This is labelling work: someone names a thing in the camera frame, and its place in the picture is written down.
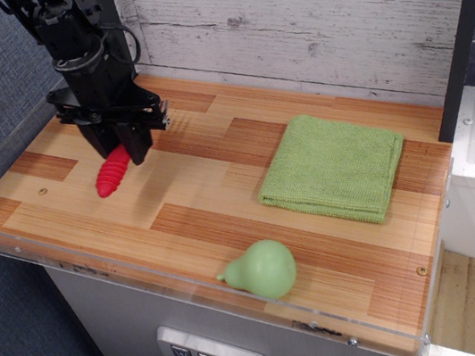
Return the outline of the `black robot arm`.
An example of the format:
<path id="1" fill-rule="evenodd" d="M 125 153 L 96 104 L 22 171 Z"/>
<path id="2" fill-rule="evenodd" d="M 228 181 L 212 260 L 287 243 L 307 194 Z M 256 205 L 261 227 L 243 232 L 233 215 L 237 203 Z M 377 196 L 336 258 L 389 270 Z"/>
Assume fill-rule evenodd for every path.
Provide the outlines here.
<path id="1" fill-rule="evenodd" d="M 3 0 L 50 53 L 65 88 L 47 101 L 59 120 L 78 127 L 102 156 L 123 145 L 139 165 L 153 144 L 154 129 L 169 126 L 166 104 L 135 82 L 141 52 L 129 49 L 113 0 Z"/>

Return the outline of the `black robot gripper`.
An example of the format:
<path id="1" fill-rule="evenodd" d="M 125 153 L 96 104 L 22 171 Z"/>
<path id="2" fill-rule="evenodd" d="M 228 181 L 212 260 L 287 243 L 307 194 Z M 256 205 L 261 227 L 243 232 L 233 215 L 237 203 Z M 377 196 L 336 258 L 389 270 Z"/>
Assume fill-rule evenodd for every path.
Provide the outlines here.
<path id="1" fill-rule="evenodd" d="M 166 129 L 170 119 L 160 96 L 136 84 L 133 64 L 115 55 L 95 54 L 53 65 L 67 83 L 46 98 L 60 120 L 77 124 L 104 159 L 121 142 L 133 163 L 142 164 L 153 145 L 150 129 Z M 115 133 L 103 122 L 122 123 Z"/>

